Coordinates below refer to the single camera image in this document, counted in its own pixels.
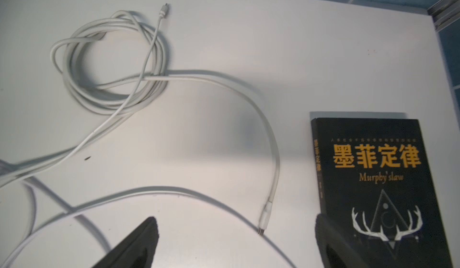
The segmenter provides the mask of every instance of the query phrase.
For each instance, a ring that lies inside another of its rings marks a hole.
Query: coiled cable
[[[271,207],[275,196],[280,173],[279,150],[270,123],[268,122],[268,119],[266,118],[262,110],[251,98],[249,98],[247,95],[239,92],[238,90],[234,89],[229,85],[202,76],[164,75],[166,71],[165,46],[161,39],[157,36],[161,20],[165,18],[167,10],[167,4],[161,8],[156,29],[151,29],[147,25],[139,23],[130,12],[118,11],[114,13],[111,18],[103,18],[85,24],[84,26],[79,28],[74,34],[72,34],[70,38],[58,41],[52,46],[50,53],[51,61],[57,69],[57,71],[62,75],[64,85],[66,89],[69,91],[69,93],[72,95],[72,97],[81,106],[83,106],[90,112],[100,115],[108,115],[109,117],[106,119],[106,121],[100,124],[100,126],[95,128],[95,130],[93,130],[80,144],[73,148],[56,153],[55,155],[43,157],[40,159],[40,161],[37,161],[35,163],[28,163],[22,166],[11,165],[8,167],[8,169],[3,169],[1,166],[5,162],[0,161],[0,170],[2,170],[3,172],[0,173],[0,180],[6,180],[6,182],[0,185],[0,188],[8,184],[24,180],[24,184],[27,186],[28,189],[28,195],[30,196],[29,198],[32,202],[32,210],[34,213],[34,221],[31,224],[29,236],[21,243],[20,246],[18,246],[14,250],[10,257],[8,257],[8,259],[5,261],[5,263],[3,263],[2,267],[8,267],[20,253],[22,248],[25,247],[25,245],[31,240],[31,237],[33,238],[33,235],[36,235],[36,232],[41,231],[45,228],[45,226],[41,226],[40,228],[32,231],[35,224],[36,212],[35,195],[32,188],[43,191],[46,195],[53,199],[53,201],[55,201],[58,205],[60,205],[67,211],[65,217],[63,216],[64,218],[77,218],[77,220],[84,227],[86,227],[87,230],[90,231],[93,236],[95,236],[95,238],[100,242],[101,246],[105,250],[109,249],[109,244],[107,243],[107,240],[104,238],[104,236],[100,233],[100,231],[97,230],[97,228],[94,225],[92,225],[92,223],[88,219],[86,219],[82,215],[82,213],[85,210],[73,209],[70,205],[68,205],[57,195],[55,195],[38,179],[34,178],[34,176],[38,173],[42,173],[52,167],[59,165],[60,163],[66,161],[66,159],[77,153],[79,150],[84,149],[88,145],[94,143],[101,137],[105,136],[107,133],[110,133],[113,129],[121,125],[135,112],[143,109],[154,99],[156,99],[163,92],[168,81],[201,81],[223,87],[247,101],[260,116],[263,126],[268,135],[270,150],[275,167],[270,193],[267,202],[264,206],[264,209],[261,212],[259,225],[256,229],[259,234],[262,235],[264,233],[270,219]],[[76,72],[77,56],[82,52],[82,49],[86,44],[93,41],[101,40],[107,32],[114,30],[127,30],[138,32],[149,43],[149,51],[144,60],[140,73],[133,76],[122,78],[117,81],[96,85],[95,87],[84,87],[80,85],[79,76]],[[65,46],[65,50],[62,68],[60,68],[56,61],[56,52],[58,48],[62,46]],[[146,72],[147,63],[150,58],[152,58],[152,67],[150,71]],[[95,90],[105,92],[109,88],[117,87],[131,82],[134,82],[135,85],[131,93],[126,97],[124,95],[119,95],[119,99],[107,100],[106,98],[98,98],[97,96],[95,96]],[[210,197],[197,192],[195,192],[193,197],[208,202],[210,204],[216,204],[216,200],[209,201],[211,199]],[[94,205],[96,207],[104,203],[105,202],[98,202],[96,200]],[[230,210],[224,210],[228,212],[235,212],[231,208],[229,209]]]

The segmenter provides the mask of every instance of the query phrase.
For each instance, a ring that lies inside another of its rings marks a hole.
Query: white surface
[[[226,73],[259,90],[251,96],[272,124],[282,160],[266,235],[298,267],[322,266],[311,111],[405,112],[420,120],[460,265],[460,134],[428,16],[323,0],[0,0],[0,158],[15,163],[67,148],[103,120],[64,89],[48,59],[55,41],[119,9],[153,23],[165,2],[169,69]],[[89,50],[83,67],[93,79],[113,80],[137,72],[146,49],[137,35],[113,33]],[[170,83],[146,109],[39,178],[72,205],[136,186],[183,186],[257,223],[272,171],[250,106],[218,87],[184,82]],[[0,191],[0,201],[2,262],[23,236],[28,203],[19,185]],[[56,213],[39,195],[39,222]],[[88,217],[115,245],[149,215],[160,226],[155,268],[287,267],[237,219],[190,199],[137,198]],[[35,239],[15,267],[83,268],[102,256],[68,221]]]

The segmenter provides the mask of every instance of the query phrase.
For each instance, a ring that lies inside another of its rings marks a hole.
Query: deer antler illustration
[[[356,216],[358,216],[358,213],[355,214],[355,208],[351,210],[351,217],[353,219],[353,227],[356,229],[361,234],[368,235],[368,236],[373,236],[373,237],[378,237],[382,239],[382,241],[387,242],[388,237],[383,233],[383,228],[382,225],[380,225],[380,232],[372,232],[369,227],[366,224],[366,217],[364,216],[364,211],[362,212],[362,222],[364,224],[364,227],[366,228],[366,231],[363,231],[361,227],[359,227],[358,222],[356,222]]]
[[[416,210],[414,210],[414,213],[417,215],[417,226],[415,226],[414,229],[412,229],[412,215],[410,213],[409,210],[407,210],[407,213],[409,214],[409,230],[405,230],[405,231],[400,231],[399,230],[399,227],[398,225],[396,225],[396,236],[395,236],[395,241],[399,241],[401,240],[402,237],[406,236],[406,235],[409,235],[409,234],[412,234],[414,232],[417,232],[419,231],[421,228],[422,228],[422,225],[423,225],[423,221],[422,221],[422,213],[420,212],[420,209],[418,208],[418,206],[416,205],[415,206]]]

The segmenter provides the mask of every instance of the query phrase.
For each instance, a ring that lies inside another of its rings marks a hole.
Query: book
[[[321,213],[382,259],[451,268],[419,122],[315,118]]]

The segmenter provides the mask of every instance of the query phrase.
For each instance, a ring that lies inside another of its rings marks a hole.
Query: cable connector
[[[268,221],[270,221],[272,206],[273,206],[273,202],[268,201],[267,204],[265,204],[262,214],[260,215],[260,220],[259,220],[259,235],[260,236],[262,236],[265,230],[267,229]]]
[[[169,5],[167,3],[165,3],[162,7],[161,7],[161,10],[160,10],[160,17],[161,18],[166,18],[166,14],[168,13],[168,7]]]

